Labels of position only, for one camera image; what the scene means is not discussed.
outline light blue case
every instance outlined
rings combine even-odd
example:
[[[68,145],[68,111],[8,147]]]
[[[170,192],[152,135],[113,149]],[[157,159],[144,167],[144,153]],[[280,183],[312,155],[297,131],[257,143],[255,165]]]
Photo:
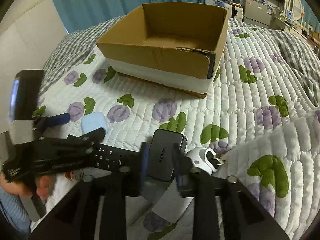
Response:
[[[108,133],[107,120],[101,112],[87,114],[81,119],[81,129],[83,134],[89,133],[100,127],[106,130],[106,134]]]

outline bed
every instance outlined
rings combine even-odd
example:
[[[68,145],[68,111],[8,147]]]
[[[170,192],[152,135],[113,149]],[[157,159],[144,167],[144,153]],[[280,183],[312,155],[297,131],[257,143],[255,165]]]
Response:
[[[186,151],[212,147],[227,153],[228,164],[215,176],[236,175],[290,239],[299,239],[319,211],[316,54],[289,33],[230,19],[214,82],[199,99],[115,73],[95,43],[119,19],[67,35],[51,54],[39,107],[46,106],[49,116],[68,111],[72,121],[48,135],[80,136],[84,114],[100,111],[109,122],[103,143],[138,151],[156,129],[167,129],[184,115],[176,131],[188,137]],[[170,105],[165,114],[157,114],[165,105]],[[48,212],[74,184],[64,174],[57,176]],[[128,239],[191,239],[193,202],[174,224],[153,213],[153,204],[142,197],[127,199]]]

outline quilted bedspread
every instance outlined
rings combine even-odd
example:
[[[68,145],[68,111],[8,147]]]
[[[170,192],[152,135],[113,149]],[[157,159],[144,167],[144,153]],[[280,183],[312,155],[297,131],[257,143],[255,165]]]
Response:
[[[53,131],[60,137],[81,135],[81,118],[100,111],[108,121],[107,145],[138,151],[162,128],[186,135],[186,151],[228,152],[215,175],[239,177],[291,239],[300,238],[319,210],[319,112],[260,29],[229,27],[204,99],[121,76],[95,47],[41,94],[37,111],[70,113],[71,122]],[[64,179],[58,178],[48,210],[72,186]],[[175,224],[150,209],[128,228],[128,239],[191,239],[192,205]]]

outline human hand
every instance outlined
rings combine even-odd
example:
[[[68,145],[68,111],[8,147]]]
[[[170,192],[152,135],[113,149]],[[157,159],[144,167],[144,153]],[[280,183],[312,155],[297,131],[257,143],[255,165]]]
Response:
[[[49,197],[49,187],[51,183],[51,176],[40,177],[36,193],[42,200]],[[6,192],[12,195],[19,195],[20,197],[32,197],[32,192],[25,184],[23,184],[22,182],[8,183],[2,172],[0,174],[0,185]]]

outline person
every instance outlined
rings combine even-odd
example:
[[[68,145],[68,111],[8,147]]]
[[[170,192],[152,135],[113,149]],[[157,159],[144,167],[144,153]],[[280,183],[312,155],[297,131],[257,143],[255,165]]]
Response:
[[[37,195],[45,200],[49,197],[51,176],[42,176],[38,180]],[[30,234],[30,219],[19,197],[32,197],[31,191],[21,182],[8,183],[4,174],[0,173],[0,210],[3,217],[12,225],[21,240]]]

